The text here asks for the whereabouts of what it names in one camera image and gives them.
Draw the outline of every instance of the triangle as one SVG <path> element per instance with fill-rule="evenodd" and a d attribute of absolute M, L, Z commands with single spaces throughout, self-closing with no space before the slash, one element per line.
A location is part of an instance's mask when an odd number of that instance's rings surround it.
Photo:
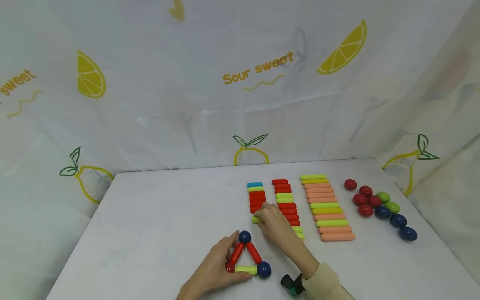
<path fill-rule="evenodd" d="M 242 231 L 239 234 L 239 242 L 235 246 L 235 250 L 230 256 L 230 259 L 227 262 L 225 262 L 225 268 L 227 269 L 227 271 L 232 273 L 244 271 L 244 272 L 249 272 L 252 275 L 255 275 L 258 273 L 260 277 L 268 278 L 272 273 L 272 269 L 267 262 L 262 260 L 260 254 L 258 253 L 257 249 L 255 248 L 251 240 L 252 240 L 252 236 L 248 231 Z M 250 254 L 250 257 L 253 259 L 256 265 L 235 267 L 245 248 L 247 248 L 247 251 Z"/>

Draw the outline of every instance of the hand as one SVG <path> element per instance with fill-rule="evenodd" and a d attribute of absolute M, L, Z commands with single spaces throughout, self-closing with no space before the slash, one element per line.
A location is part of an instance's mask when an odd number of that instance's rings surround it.
<path fill-rule="evenodd" d="M 210 249 L 195 273 L 182 286 L 177 300 L 196 300 L 208 291 L 244 282 L 252 277 L 247 272 L 229 273 L 225 269 L 225 262 L 231 256 L 230 247 L 237 244 L 238 234 L 237 230 L 231 236 L 222 238 Z"/>
<path fill-rule="evenodd" d="M 287 218 L 276 204 L 264 202 L 262 208 L 254 213 L 262 222 L 258 223 L 265 237 L 287 254 L 303 246 L 302 240 L 293 231 Z"/>
<path fill-rule="evenodd" d="M 320 263 L 293 231 L 278 206 L 264 202 L 262 208 L 254 215 L 262 220 L 258 226 L 265 237 L 297 265 L 305 279 L 311 278 L 317 272 Z"/>

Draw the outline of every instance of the wrist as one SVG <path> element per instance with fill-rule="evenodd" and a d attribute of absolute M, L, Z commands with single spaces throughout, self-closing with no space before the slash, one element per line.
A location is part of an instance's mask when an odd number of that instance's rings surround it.
<path fill-rule="evenodd" d="M 285 255 L 297 265 L 305 279 L 310 279 L 317 272 L 320 263 L 302 241 L 292 246 L 288 252 L 284 252 Z"/>
<path fill-rule="evenodd" d="M 198 300 L 204 293 L 202 286 L 190 278 L 181 287 L 177 300 Z"/>

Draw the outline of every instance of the green ball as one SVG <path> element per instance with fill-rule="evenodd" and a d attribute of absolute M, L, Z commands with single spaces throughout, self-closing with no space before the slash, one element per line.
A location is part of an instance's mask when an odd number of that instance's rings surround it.
<path fill-rule="evenodd" d="M 383 203 L 390 201 L 390 195 L 387 192 L 378 192 L 377 197 L 380 198 Z"/>
<path fill-rule="evenodd" d="M 400 212 L 400 206 L 395 202 L 387 202 L 385 203 L 385 207 L 388 208 L 392 214 L 398 214 Z"/>

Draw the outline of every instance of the magnetic ball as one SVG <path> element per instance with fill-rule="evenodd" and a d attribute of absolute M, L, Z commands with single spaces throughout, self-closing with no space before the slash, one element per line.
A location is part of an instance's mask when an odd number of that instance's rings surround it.
<path fill-rule="evenodd" d="M 385 207 L 388 208 L 392 214 L 398 214 L 400 212 L 400 206 L 395 202 L 387 202 L 385 203 Z"/>
<path fill-rule="evenodd" d="M 353 204 L 355 204 L 356 206 L 367 204 L 367 197 L 362 194 L 355 194 L 353 196 Z"/>
<path fill-rule="evenodd" d="M 378 206 L 375 208 L 375 216 L 380 220 L 386 220 L 391 215 L 390 210 L 385 206 Z"/>
<path fill-rule="evenodd" d="M 261 278 L 269 278 L 272 273 L 272 268 L 270 267 L 270 264 L 264 261 L 261 261 L 257 265 L 257 275 L 260 276 Z"/>
<path fill-rule="evenodd" d="M 250 233 L 248 231 L 244 230 L 244 231 L 241 231 L 239 233 L 239 242 L 240 243 L 247 244 L 251 240 L 252 240 L 252 236 L 250 235 Z"/>
<path fill-rule="evenodd" d="M 360 216 L 368 218 L 373 215 L 373 208 L 371 208 L 367 204 L 363 204 L 359 206 L 358 213 Z"/>
<path fill-rule="evenodd" d="M 400 229 L 398 230 L 398 236 L 402 240 L 406 240 L 406 241 L 414 241 L 418 238 L 418 234 L 415 231 L 415 229 L 407 226 L 400 227 Z"/>
<path fill-rule="evenodd" d="M 370 197 L 373 195 L 373 190 L 371 187 L 367 186 L 367 185 L 363 185 L 360 187 L 360 194 L 364 195 L 364 196 L 367 196 L 367 197 Z"/>
<path fill-rule="evenodd" d="M 390 201 L 390 195 L 387 192 L 378 192 L 377 197 L 380 198 L 383 203 Z"/>
<path fill-rule="evenodd" d="M 343 184 L 343 186 L 345 187 L 345 189 L 349 191 L 353 191 L 354 189 L 357 188 L 357 182 L 353 179 L 347 179 L 345 180 L 345 183 Z"/>
<path fill-rule="evenodd" d="M 382 205 L 382 200 L 380 200 L 380 198 L 377 196 L 370 196 L 368 197 L 367 204 L 373 208 L 376 208 Z"/>
<path fill-rule="evenodd" d="M 393 214 L 389 220 L 390 224 L 395 227 L 405 227 L 407 225 L 407 218 L 401 214 Z"/>
<path fill-rule="evenodd" d="M 235 265 L 232 264 L 231 262 L 225 262 L 225 269 L 227 269 L 227 271 L 229 271 L 230 273 L 234 273 Z"/>

